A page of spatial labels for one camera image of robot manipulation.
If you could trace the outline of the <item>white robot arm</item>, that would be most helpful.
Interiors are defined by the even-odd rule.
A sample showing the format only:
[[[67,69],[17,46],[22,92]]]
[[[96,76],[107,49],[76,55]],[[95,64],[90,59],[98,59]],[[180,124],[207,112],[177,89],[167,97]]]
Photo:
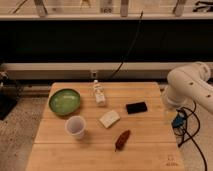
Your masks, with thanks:
[[[168,73],[168,85],[162,92],[166,124],[172,123],[177,116],[176,110],[183,107],[188,99],[213,114],[213,86],[207,83],[210,76],[211,70],[203,62],[177,67]]]

